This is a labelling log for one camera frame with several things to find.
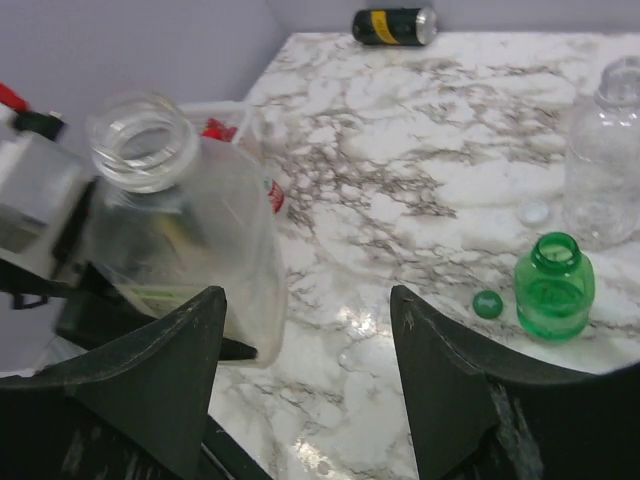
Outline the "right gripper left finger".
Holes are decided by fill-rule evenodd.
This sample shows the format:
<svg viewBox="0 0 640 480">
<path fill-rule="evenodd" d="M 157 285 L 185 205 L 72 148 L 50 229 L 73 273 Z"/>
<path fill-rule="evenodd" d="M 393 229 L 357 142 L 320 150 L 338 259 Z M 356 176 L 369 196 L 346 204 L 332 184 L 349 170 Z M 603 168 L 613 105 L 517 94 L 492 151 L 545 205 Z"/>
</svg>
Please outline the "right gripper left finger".
<svg viewBox="0 0 640 480">
<path fill-rule="evenodd" d="M 226 306 L 208 287 L 99 348 L 3 378 L 2 478 L 195 478 Z"/>
</svg>

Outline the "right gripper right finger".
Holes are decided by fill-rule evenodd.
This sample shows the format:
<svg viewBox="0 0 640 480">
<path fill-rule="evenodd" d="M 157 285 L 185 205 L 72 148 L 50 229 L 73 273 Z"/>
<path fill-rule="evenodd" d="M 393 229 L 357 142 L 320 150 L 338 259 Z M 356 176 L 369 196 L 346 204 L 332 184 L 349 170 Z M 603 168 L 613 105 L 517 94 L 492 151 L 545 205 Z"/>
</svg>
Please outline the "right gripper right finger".
<svg viewBox="0 0 640 480">
<path fill-rule="evenodd" d="M 423 479 L 635 479 L 639 368 L 592 375 L 511 350 L 393 287 L 390 317 Z"/>
</svg>

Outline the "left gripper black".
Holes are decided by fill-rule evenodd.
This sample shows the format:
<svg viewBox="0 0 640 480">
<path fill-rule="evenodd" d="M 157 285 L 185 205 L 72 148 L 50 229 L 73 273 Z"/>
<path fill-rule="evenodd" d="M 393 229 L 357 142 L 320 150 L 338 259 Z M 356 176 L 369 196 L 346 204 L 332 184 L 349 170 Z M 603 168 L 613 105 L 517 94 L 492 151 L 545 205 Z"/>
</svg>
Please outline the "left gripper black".
<svg viewBox="0 0 640 480">
<path fill-rule="evenodd" d="M 30 310 L 50 299 L 64 301 L 55 322 L 57 335 L 86 350 L 102 348 L 138 333 L 155 319 L 138 311 L 93 266 L 81 274 L 77 285 L 46 280 L 27 270 L 1 262 L 1 291 L 12 297 L 14 310 Z"/>
</svg>

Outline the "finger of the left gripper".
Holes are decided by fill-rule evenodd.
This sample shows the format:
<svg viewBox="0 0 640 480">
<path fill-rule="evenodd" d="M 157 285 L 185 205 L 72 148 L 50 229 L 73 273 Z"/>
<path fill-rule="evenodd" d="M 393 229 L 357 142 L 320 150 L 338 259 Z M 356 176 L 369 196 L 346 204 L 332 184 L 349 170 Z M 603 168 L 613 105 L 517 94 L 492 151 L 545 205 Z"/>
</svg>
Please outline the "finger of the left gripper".
<svg viewBox="0 0 640 480">
<path fill-rule="evenodd" d="M 255 347 L 243 342 L 223 338 L 220 346 L 220 361 L 252 361 L 258 356 Z"/>
</svg>

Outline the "green bottle cap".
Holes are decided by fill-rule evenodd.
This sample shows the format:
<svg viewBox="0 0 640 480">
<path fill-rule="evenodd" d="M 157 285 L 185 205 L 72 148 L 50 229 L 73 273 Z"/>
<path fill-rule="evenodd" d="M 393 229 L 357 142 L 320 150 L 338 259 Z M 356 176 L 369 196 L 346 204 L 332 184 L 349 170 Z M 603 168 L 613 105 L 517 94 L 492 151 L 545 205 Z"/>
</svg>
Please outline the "green bottle cap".
<svg viewBox="0 0 640 480">
<path fill-rule="evenodd" d="M 472 307 L 477 316 L 493 320 L 498 318 L 504 308 L 501 296 L 492 290 L 483 290 L 475 294 Z"/>
</svg>

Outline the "large clear bottle white cap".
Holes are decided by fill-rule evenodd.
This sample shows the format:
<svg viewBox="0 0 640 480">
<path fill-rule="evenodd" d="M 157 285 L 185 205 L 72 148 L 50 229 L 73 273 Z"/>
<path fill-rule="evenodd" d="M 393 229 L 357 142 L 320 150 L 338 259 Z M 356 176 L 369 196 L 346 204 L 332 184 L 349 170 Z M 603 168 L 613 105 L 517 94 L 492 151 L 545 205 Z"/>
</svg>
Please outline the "large clear bottle white cap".
<svg viewBox="0 0 640 480">
<path fill-rule="evenodd" d="M 225 338 L 281 349 L 287 286 L 276 220 L 256 157 L 201 136 L 156 93 L 109 101 L 87 121 L 99 173 L 84 245 L 93 266 L 143 314 L 160 318 L 209 286 L 225 291 Z"/>
</svg>

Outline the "small green bottle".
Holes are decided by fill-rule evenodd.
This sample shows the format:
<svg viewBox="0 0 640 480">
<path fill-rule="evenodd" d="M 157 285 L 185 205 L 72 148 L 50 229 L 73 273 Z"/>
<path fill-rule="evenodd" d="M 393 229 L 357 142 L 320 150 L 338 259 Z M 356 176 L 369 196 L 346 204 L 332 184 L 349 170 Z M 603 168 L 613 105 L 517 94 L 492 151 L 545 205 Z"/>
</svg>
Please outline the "small green bottle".
<svg viewBox="0 0 640 480">
<path fill-rule="evenodd" d="M 518 320 L 530 335 L 565 342 L 586 327 L 595 298 L 595 274 L 572 236 L 542 235 L 516 263 L 513 287 Z"/>
</svg>

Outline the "blue white bottle cap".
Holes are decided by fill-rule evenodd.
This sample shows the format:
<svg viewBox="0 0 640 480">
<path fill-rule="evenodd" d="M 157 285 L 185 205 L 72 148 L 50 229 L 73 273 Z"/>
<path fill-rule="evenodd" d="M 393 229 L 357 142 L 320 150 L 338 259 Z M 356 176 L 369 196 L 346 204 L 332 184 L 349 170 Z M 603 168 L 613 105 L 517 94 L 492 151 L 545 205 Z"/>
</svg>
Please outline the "blue white bottle cap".
<svg viewBox="0 0 640 480">
<path fill-rule="evenodd" d="M 542 200 L 531 200 L 522 202 L 517 210 L 519 221 L 528 227 L 544 225 L 550 216 L 549 206 Z"/>
</svg>

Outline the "clear plastic water bottle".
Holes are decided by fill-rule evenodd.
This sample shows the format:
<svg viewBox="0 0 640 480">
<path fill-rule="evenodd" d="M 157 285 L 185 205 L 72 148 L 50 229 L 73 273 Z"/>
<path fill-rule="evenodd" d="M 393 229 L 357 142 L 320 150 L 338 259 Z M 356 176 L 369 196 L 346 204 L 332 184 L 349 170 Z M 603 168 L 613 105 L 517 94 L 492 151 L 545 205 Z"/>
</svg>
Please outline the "clear plastic water bottle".
<svg viewBox="0 0 640 480">
<path fill-rule="evenodd" d="M 567 134 L 562 217 L 584 249 L 625 242 L 639 224 L 639 58 L 608 64 Z"/>
</svg>

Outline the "small bottle red cap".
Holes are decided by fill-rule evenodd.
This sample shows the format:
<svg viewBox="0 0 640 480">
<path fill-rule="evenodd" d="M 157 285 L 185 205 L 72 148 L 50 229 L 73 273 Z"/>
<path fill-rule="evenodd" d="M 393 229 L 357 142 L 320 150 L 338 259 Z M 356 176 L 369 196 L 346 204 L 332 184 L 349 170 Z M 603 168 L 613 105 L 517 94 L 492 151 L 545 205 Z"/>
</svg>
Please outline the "small bottle red cap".
<svg viewBox="0 0 640 480">
<path fill-rule="evenodd" d="M 272 213 L 278 214 L 284 205 L 285 194 L 280 185 L 271 177 L 265 179 L 265 188 L 268 192 L 269 201 L 271 204 Z"/>
</svg>

